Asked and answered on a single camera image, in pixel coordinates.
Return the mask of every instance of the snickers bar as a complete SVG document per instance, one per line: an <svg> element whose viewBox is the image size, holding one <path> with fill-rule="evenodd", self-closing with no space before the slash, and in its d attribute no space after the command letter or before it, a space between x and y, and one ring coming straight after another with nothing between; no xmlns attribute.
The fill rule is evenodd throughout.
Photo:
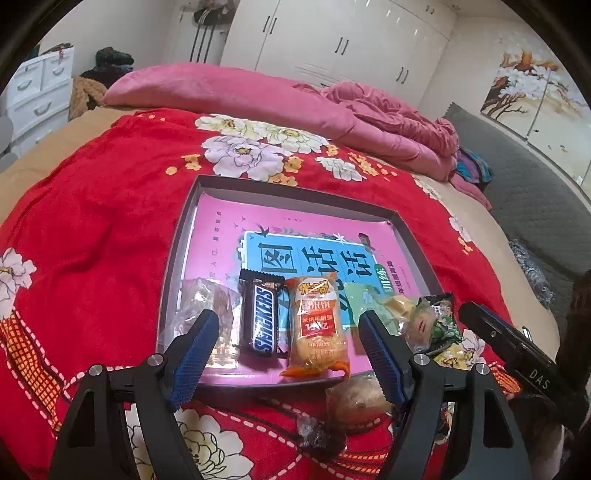
<svg viewBox="0 0 591 480"><path fill-rule="evenodd" d="M277 294L284 277L242 269L241 351L263 357L286 357L278 346L279 308Z"/></svg>

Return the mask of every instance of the metal screw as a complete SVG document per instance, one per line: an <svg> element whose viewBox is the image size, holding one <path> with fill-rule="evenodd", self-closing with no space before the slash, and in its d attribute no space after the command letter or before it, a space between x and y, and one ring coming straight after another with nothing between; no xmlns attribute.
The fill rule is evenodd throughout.
<svg viewBox="0 0 591 480"><path fill-rule="evenodd" d="M90 367L88 369L88 373L90 375L92 375L93 377L97 377L102 372L103 372L103 366L102 365L93 365L92 367Z"/></svg>
<svg viewBox="0 0 591 480"><path fill-rule="evenodd" d="M162 362L164 362L164 357L159 353L155 353L154 355L150 355L148 357L148 365L151 367L157 367Z"/></svg>
<svg viewBox="0 0 591 480"><path fill-rule="evenodd" d="M427 365L431 360L429 359L429 357L427 355L425 355L424 353L417 353L414 357L413 360L416 364L419 365Z"/></svg>
<svg viewBox="0 0 591 480"><path fill-rule="evenodd" d="M474 365L474 368L476 369L476 373L479 373L481 375L488 375L489 373L491 373L491 369L488 367L487 364L476 364Z"/></svg>

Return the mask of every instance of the packaged bread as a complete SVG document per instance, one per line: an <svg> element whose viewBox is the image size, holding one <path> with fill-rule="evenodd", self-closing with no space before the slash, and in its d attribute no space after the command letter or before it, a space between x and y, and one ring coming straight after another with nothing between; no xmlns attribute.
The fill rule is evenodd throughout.
<svg viewBox="0 0 591 480"><path fill-rule="evenodd" d="M330 369L349 376L347 339L340 319L336 273L285 281L290 293L291 350L282 377L307 377Z"/></svg>

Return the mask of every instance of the red blanket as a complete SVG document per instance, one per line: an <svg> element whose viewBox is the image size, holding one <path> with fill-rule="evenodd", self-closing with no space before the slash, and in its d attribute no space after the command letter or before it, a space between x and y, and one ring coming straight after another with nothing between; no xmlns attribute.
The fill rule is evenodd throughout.
<svg viewBox="0 0 591 480"><path fill-rule="evenodd" d="M252 140L261 136L256 129L267 142ZM486 258L437 193L411 174L270 125L171 109L124 116L33 186L0 228L0 436L32 478L46 476L89 365L136 365L153 352L167 255L199 174L242 175L397 210L444 290L509 319ZM483 357L497 360L488 350ZM197 403L181 411L181 431L205 478L374 477L392 440L387 417L323 462L295 447L295 417L321 417L323 389L299 395L277 391L240 405L208 397L216 409ZM149 478L134 412L134 456Z"/></svg>

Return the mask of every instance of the green snack package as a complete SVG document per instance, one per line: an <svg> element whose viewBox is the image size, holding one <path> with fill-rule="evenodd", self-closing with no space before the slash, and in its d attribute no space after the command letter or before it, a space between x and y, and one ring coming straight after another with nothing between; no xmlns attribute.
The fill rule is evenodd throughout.
<svg viewBox="0 0 591 480"><path fill-rule="evenodd" d="M345 282L345 295L349 300L353 321L359 325L359 317L367 310L373 310L382 320L391 335L400 335L400 319L384 303L391 303L393 297L379 294L372 285Z"/></svg>
<svg viewBox="0 0 591 480"><path fill-rule="evenodd" d="M437 315L437 321L431 334L429 350L436 350L447 343L461 343L464 338L453 318L453 294L444 293L424 298L428 300Z"/></svg>

